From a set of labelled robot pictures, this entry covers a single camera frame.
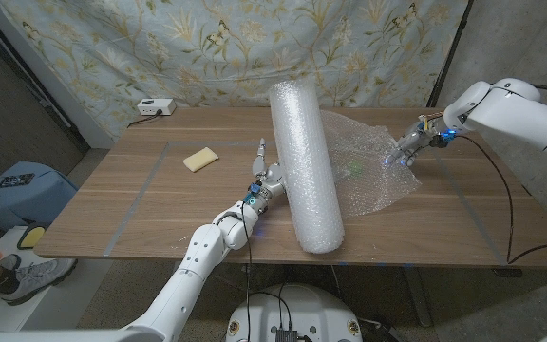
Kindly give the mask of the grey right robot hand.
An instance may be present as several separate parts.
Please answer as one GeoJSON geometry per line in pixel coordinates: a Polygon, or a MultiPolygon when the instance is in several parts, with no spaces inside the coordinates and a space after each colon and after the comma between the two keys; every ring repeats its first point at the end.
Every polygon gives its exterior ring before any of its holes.
{"type": "Polygon", "coordinates": [[[411,125],[404,135],[395,143],[385,164],[399,162],[411,166],[418,154],[428,147],[446,147],[443,133],[448,129],[442,115],[422,115],[418,122],[411,125]]]}

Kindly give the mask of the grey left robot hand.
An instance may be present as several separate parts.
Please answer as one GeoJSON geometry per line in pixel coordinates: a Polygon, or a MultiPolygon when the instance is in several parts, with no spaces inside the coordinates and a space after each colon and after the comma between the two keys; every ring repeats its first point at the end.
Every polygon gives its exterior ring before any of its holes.
{"type": "Polygon", "coordinates": [[[265,162],[266,141],[261,138],[252,165],[252,173],[255,182],[248,187],[247,195],[243,202],[250,206],[259,215],[268,210],[269,202],[286,193],[284,176],[278,162],[266,165],[265,162]]]}

